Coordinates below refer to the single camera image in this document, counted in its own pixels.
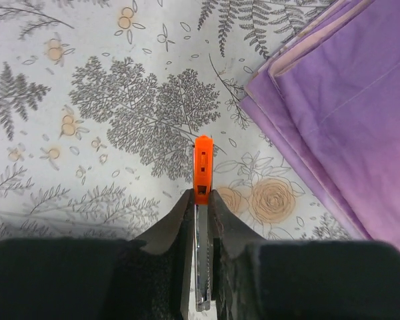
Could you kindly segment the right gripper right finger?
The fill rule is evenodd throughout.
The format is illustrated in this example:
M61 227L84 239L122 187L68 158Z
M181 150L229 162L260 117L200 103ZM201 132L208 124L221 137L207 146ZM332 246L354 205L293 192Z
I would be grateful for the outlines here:
M400 252L381 241L266 240L209 194L219 319L400 319Z

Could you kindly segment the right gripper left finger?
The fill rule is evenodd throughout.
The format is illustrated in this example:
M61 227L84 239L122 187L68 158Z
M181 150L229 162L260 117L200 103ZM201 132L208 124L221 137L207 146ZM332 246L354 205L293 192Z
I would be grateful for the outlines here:
M186 319L192 190L136 238L0 241L0 319Z

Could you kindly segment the orange metal file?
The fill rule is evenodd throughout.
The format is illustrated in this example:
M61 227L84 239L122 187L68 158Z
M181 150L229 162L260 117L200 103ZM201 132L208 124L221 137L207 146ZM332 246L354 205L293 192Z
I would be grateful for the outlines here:
M213 242L209 239L208 200L213 181L213 139L202 135L193 147L194 260L196 311L210 310Z

